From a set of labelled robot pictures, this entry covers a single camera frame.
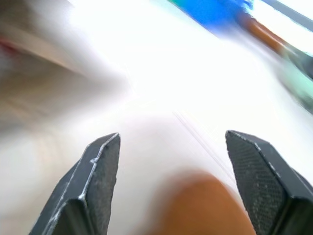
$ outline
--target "blurry orange object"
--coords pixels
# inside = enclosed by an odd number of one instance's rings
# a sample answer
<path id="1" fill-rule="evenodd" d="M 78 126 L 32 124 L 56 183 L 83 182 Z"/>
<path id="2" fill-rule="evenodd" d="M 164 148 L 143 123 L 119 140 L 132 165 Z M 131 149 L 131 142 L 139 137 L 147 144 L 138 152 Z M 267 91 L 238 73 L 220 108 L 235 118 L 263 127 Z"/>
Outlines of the blurry orange object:
<path id="1" fill-rule="evenodd" d="M 286 44 L 285 40 L 278 37 L 255 18 L 251 17 L 249 14 L 243 14 L 240 16 L 240 23 L 251 35 L 266 44 L 269 48 L 278 54 L 282 53 Z"/>
<path id="2" fill-rule="evenodd" d="M 244 209 L 208 174 L 192 176 L 170 196 L 149 235 L 255 235 Z"/>

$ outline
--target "blue object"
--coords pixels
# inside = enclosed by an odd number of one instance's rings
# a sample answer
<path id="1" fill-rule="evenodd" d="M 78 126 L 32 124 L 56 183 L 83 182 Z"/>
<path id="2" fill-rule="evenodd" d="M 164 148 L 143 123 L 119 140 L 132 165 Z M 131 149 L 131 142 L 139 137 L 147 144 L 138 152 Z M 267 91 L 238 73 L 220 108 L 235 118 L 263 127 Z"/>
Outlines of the blue object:
<path id="1" fill-rule="evenodd" d="M 244 7 L 253 7 L 253 0 L 170 0 L 205 28 L 234 22 Z"/>

